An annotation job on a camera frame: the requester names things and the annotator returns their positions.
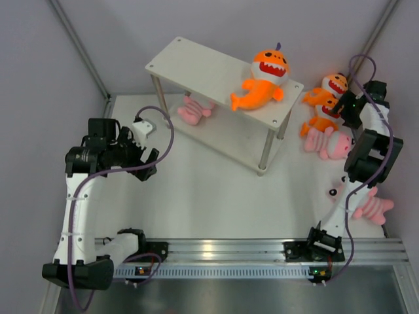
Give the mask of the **large orange shark plush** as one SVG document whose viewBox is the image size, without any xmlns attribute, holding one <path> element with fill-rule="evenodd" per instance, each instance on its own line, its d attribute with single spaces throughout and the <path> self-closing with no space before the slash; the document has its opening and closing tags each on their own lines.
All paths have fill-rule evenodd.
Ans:
<svg viewBox="0 0 419 314">
<path fill-rule="evenodd" d="M 231 93 L 231 109 L 246 111 L 260 109 L 269 101 L 281 101 L 284 97 L 282 85 L 289 79 L 289 63 L 281 51 L 282 44 L 274 49 L 258 52 L 251 62 L 251 78 L 245 79 L 242 89 L 244 96 Z"/>
</svg>

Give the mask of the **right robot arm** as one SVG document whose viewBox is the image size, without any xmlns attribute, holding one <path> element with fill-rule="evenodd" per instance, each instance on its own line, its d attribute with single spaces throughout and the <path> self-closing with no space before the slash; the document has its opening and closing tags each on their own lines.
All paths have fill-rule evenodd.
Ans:
<svg viewBox="0 0 419 314">
<path fill-rule="evenodd" d="M 321 154 L 330 156 L 332 148 L 340 148 L 346 157 L 345 176 L 332 194 L 335 202 L 331 210 L 309 232 L 304 255 L 310 261 L 343 262 L 342 236 L 350 235 L 349 219 L 365 217 L 382 225 L 384 212 L 393 207 L 390 200 L 376 197 L 377 184 L 386 180 L 403 148 L 403 140 L 394 136 L 388 122 L 386 86 L 385 82 L 370 80 L 360 94 L 347 91 L 331 109 L 331 114 L 343 119 L 344 126 L 362 132 L 346 147 L 342 133 L 331 128 L 324 131 L 328 144 Z"/>
</svg>

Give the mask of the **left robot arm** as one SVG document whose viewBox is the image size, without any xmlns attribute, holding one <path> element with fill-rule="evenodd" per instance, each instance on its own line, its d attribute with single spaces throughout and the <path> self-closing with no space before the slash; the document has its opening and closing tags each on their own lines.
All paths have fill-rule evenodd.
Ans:
<svg viewBox="0 0 419 314">
<path fill-rule="evenodd" d="M 108 171 L 129 168 L 129 173 L 144 182 L 157 170 L 153 164 L 159 155 L 134 138 L 131 128 L 112 118 L 90 118 L 88 133 L 81 145 L 65 155 L 67 200 L 63 228 L 52 262 L 44 264 L 44 279 L 63 288 L 106 290 L 114 270 L 128 257 L 143 260 L 148 253 L 143 230 L 125 228 L 108 244 L 96 248 L 96 218 Z"/>
</svg>

